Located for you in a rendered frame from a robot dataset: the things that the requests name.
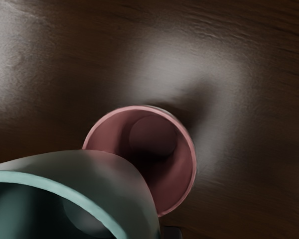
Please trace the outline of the pink cup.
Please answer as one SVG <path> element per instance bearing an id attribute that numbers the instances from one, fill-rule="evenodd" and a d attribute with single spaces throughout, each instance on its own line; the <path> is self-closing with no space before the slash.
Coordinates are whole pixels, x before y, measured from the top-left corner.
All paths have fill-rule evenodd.
<path id="1" fill-rule="evenodd" d="M 197 160 L 189 132 L 158 107 L 136 105 L 109 112 L 90 129 L 82 148 L 112 153 L 133 164 L 160 217 L 185 200 L 195 180 Z"/>

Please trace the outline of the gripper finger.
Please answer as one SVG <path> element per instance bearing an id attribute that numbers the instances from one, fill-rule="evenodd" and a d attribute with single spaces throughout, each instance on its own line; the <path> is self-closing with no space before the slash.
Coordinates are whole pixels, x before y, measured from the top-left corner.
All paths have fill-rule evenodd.
<path id="1" fill-rule="evenodd" d="M 178 227 L 164 226 L 162 228 L 162 239 L 183 239 L 181 229 Z"/>

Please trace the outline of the teal cup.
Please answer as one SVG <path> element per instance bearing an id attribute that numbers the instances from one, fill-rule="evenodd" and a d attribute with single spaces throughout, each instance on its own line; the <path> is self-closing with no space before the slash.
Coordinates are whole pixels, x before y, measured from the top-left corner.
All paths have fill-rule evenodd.
<path id="1" fill-rule="evenodd" d="M 161 232 L 131 163 L 67 150 L 0 163 L 0 239 L 161 239 Z"/>

